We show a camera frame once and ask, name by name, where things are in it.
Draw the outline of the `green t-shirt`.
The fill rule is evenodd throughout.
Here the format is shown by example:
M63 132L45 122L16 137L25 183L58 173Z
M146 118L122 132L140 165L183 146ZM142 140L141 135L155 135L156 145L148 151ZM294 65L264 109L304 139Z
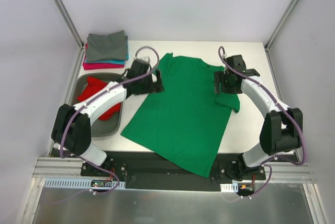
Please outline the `green t-shirt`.
M208 177L240 101L237 95L214 92L214 72L223 71L223 66L167 53L158 69L164 91L146 97L121 135L182 169Z

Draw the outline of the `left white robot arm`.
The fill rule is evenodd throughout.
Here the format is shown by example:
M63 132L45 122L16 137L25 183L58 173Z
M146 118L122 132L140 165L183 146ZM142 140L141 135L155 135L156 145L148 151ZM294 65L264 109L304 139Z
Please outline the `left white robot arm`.
M131 95L159 93L164 91L161 71L144 60L136 59L125 76L107 83L100 91L73 106L63 104L57 112L51 139L71 154L93 164L98 176L106 176L111 164L107 154L92 142L91 126L117 104L122 104Z

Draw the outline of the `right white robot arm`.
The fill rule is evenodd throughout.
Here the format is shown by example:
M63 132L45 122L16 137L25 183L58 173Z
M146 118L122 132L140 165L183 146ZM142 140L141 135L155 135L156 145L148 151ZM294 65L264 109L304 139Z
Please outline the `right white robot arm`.
M280 101L263 83L256 69L248 69L241 55L219 55L225 68L214 74L215 93L245 94L264 118L259 143L240 154L232 166L236 175L248 179L254 168L278 153L303 146L303 113Z

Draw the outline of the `folded teal t-shirt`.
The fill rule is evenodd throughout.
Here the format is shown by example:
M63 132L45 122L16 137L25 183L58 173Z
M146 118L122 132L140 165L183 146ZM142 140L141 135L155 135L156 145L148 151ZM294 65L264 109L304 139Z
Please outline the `folded teal t-shirt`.
M129 60L128 41L125 45L114 47L110 50L107 63L124 65Z

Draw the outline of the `folded grey t-shirt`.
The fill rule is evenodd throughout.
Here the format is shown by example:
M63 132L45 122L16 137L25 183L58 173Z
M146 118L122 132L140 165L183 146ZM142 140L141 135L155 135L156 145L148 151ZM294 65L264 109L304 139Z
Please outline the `folded grey t-shirt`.
M88 63L106 61L112 48L124 46L127 36L123 30L108 35L89 33L87 37L86 60Z

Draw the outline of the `red t-shirt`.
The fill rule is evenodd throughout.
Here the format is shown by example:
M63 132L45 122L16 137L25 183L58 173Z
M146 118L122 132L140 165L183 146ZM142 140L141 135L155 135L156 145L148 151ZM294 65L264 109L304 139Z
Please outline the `red t-shirt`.
M107 86L107 83L104 81L101 81L95 77L89 76L87 78L87 85L86 88L83 90L83 92L77 97L79 102L83 102L86 99L90 98L100 90L102 90L104 87ZM117 105L111 107L109 110L107 110L104 114L102 114L98 119L101 121L107 121L111 119L111 117L119 113L121 110L121 103L118 103Z

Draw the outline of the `folded magenta t-shirt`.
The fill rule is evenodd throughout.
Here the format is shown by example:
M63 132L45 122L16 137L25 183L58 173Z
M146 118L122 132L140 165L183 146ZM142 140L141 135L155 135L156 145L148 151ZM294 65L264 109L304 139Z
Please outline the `folded magenta t-shirt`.
M101 70L101 69L122 69L125 67L126 61L129 60L129 51L127 51L126 60L111 60L111 61L98 61L94 63L87 63L86 57L82 63L84 70Z

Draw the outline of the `grey plastic tray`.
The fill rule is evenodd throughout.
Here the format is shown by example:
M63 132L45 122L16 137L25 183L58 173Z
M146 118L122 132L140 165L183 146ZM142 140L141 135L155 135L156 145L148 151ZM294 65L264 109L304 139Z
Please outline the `grey plastic tray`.
M116 81L121 75L118 73L102 72L102 73L89 73L80 76L77 79L75 87L71 94L69 102L71 106L79 103L78 97L79 95L82 94L82 92L86 88L87 78L89 76L97 78L103 82L109 83L110 81ZM120 127L121 113L122 113L122 104L120 105L120 111L115 112L108 120L103 121L97 119L91 126L91 137L95 138L95 137L106 137L114 135Z

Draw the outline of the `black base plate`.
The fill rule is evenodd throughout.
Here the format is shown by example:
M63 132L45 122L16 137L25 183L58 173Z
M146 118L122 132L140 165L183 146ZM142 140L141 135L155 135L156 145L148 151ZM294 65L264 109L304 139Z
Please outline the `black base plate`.
M115 172L127 189L218 192L221 184L230 184L226 168L233 165L237 153L216 156L207 178L186 171L152 152L107 151L104 169Z

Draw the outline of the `left aluminium frame post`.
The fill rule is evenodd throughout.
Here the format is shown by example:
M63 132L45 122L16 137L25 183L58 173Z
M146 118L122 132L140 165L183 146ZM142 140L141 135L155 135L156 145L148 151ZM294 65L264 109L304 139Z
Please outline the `left aluminium frame post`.
M65 25L67 26L71 36L73 37L73 39L75 40L75 43L77 44L77 46L81 49L84 46L84 42L81 39L74 23L73 20L71 19L71 16L63 2L63 0L53 0L54 4L56 5L63 21L65 22Z

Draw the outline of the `aluminium frame post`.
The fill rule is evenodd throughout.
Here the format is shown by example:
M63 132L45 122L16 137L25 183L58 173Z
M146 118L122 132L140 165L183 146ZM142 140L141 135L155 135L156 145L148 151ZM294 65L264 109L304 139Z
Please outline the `aluminium frame post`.
M73 20L71 19L71 16L63 2L63 0L53 0L54 4L56 5L63 21L65 22L65 25L67 26L71 36L73 37L73 39L75 40L75 43L77 44L77 46L81 49L84 46L84 42L81 39L74 23Z
M285 24L287 23L290 16L293 14L295 8L299 4L300 0L290 0L288 6L286 7L284 13L282 14L279 22L277 23L276 27L274 28L273 32L271 33L269 39L264 45L265 51L268 52L273 43L275 42L276 38L284 28Z

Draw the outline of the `right aluminium frame post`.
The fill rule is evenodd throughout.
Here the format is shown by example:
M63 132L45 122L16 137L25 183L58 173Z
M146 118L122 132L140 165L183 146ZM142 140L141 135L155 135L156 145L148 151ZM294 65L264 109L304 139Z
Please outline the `right aluminium frame post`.
M271 33L269 39L264 45L265 51L268 52L273 43L275 42L276 38L284 28L285 24L287 23L290 16L293 14L295 8L299 4L300 0L290 0L288 6L286 7L284 13L282 14L279 22L277 23L276 27L274 28L273 32Z

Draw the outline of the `aluminium front rail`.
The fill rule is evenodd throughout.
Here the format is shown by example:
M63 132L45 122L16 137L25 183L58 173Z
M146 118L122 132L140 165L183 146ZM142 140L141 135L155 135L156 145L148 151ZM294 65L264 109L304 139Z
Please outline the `aluminium front rail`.
M37 160L33 177L35 178L82 178L83 161L78 158L41 157ZM265 168L265 174L271 175L271 183L316 183L315 174L309 164L295 166L291 163L269 162L272 169Z

